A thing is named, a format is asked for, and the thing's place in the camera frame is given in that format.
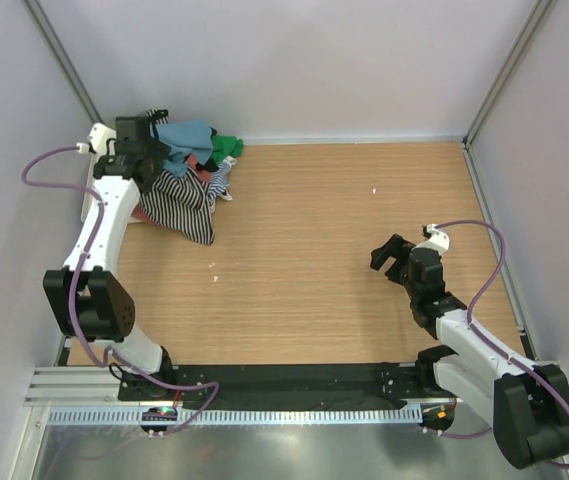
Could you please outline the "black white striped tank top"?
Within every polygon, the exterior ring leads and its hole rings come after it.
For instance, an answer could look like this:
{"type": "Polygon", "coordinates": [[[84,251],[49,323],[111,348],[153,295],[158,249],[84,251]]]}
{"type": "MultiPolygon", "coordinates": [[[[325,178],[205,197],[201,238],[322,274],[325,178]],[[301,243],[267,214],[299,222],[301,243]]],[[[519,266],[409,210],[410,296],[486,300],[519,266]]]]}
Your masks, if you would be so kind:
{"type": "Polygon", "coordinates": [[[167,110],[147,110],[143,115],[155,121],[159,140],[170,152],[132,218],[175,230],[198,244],[212,244],[215,233],[206,170],[212,154],[211,127],[201,120],[172,122],[167,110]]]}

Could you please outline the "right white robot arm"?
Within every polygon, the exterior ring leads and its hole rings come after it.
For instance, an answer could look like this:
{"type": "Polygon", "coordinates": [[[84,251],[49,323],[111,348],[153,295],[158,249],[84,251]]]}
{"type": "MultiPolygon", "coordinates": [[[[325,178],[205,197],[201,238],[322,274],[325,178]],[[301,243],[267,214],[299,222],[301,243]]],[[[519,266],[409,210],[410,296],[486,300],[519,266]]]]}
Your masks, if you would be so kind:
{"type": "Polygon", "coordinates": [[[569,455],[569,383],[555,363],[540,364],[510,349],[472,309],[448,291],[443,255],[449,236],[435,225],[414,244],[395,234],[372,250],[370,267],[402,286],[415,323],[439,341],[418,355],[416,387],[443,390],[466,403],[490,428],[516,469],[558,464],[569,455]]]}

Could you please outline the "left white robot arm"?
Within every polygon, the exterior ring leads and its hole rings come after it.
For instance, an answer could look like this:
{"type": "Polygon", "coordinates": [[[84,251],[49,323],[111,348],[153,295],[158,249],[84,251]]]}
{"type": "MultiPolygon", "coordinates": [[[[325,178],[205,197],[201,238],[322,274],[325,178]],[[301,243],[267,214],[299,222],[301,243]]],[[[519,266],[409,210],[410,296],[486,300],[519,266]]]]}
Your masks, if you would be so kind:
{"type": "Polygon", "coordinates": [[[156,126],[163,115],[119,117],[112,128],[97,123],[78,145],[95,158],[84,189],[88,212],[63,266],[43,279],[60,330],[77,339],[95,365],[120,362],[156,400],[174,392],[176,376],[166,349],[136,326],[135,302],[116,270],[129,219],[170,152],[156,126]]]}

